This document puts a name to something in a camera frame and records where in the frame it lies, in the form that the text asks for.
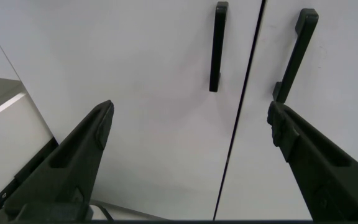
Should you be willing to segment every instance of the black handle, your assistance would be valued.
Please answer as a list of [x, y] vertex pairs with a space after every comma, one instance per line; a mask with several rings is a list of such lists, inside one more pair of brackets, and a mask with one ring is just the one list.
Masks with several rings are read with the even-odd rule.
[[221, 60], [223, 48], [224, 25], [226, 24], [228, 2], [218, 2], [215, 11], [214, 41], [212, 46], [211, 78], [209, 91], [217, 92], [221, 78]]
[[308, 48], [311, 36], [318, 21], [318, 14], [314, 9], [302, 9], [295, 26], [298, 34], [293, 48], [290, 61], [285, 70], [283, 81], [277, 82], [274, 86], [273, 98], [279, 103], [284, 103], [290, 92], [292, 83], [301, 65], [303, 56]]

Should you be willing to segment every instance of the cabinet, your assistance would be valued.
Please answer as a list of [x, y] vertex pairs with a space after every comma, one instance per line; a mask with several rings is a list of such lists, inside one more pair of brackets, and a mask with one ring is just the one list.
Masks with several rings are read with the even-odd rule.
[[218, 220], [311, 218], [266, 122], [303, 8], [319, 21], [286, 105], [358, 161], [358, 1], [267, 1]]
[[[0, 79], [0, 87], [6, 87], [7, 81], [12, 80]], [[20, 83], [0, 96], [0, 192], [51, 138]]]
[[261, 5], [228, 2], [211, 93], [217, 1], [0, 1], [0, 44], [58, 142], [115, 105], [94, 199], [213, 218]]

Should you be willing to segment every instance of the cabinet handle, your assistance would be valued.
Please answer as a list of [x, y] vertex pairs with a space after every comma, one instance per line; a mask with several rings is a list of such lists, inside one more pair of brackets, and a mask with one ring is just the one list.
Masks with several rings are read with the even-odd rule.
[[212, 45], [211, 77], [209, 91], [217, 92], [221, 78], [221, 60], [223, 48], [224, 26], [226, 24], [228, 2], [218, 2], [215, 10], [214, 40]]
[[276, 85], [274, 86], [273, 99], [275, 101], [284, 103], [287, 99], [317, 22], [318, 14], [314, 9], [301, 10], [298, 22], [296, 22], [295, 26], [298, 38], [293, 48], [290, 61], [285, 70], [283, 80], [281, 82], [276, 82]]

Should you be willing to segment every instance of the door handle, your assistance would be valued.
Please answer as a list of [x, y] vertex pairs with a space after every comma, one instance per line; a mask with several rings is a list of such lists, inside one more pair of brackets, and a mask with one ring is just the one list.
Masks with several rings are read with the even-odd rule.
[[287, 99], [317, 22], [318, 14], [314, 9], [301, 10], [298, 22], [296, 22], [295, 26], [298, 38], [293, 48], [290, 61], [285, 70], [283, 80], [281, 82], [276, 82], [276, 85], [274, 86], [273, 99], [275, 101], [284, 103]]
[[221, 60], [223, 48], [224, 26], [226, 25], [228, 2], [218, 2], [215, 10], [214, 40], [212, 45], [211, 74], [209, 91], [217, 92], [221, 78]]

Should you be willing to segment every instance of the floor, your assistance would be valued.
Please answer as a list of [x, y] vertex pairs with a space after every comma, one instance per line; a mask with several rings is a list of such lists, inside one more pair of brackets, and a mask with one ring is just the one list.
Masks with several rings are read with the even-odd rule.
[[[92, 201], [91, 204], [98, 204], [104, 207], [114, 220], [164, 220], [163, 218], [121, 208], [104, 202]], [[91, 208], [93, 210], [92, 220], [106, 220], [102, 211], [97, 206], [91, 205]]]

